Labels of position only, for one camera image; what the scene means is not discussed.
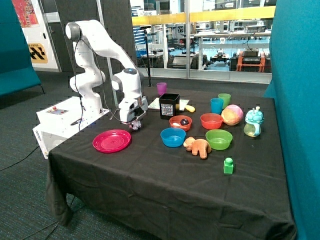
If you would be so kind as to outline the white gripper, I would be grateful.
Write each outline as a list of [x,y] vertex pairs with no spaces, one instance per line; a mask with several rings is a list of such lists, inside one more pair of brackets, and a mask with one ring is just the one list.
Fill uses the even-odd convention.
[[130,129],[133,128],[132,121],[137,121],[138,127],[142,127],[143,116],[146,115],[148,110],[148,101],[145,96],[138,98],[124,97],[118,105],[120,108],[119,117],[122,123],[128,123]]

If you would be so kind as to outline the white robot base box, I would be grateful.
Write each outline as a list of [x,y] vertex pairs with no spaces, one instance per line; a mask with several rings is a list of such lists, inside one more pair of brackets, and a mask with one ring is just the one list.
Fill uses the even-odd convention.
[[106,108],[86,108],[85,100],[72,96],[36,113],[39,125],[33,128],[45,159],[49,152],[109,112]]

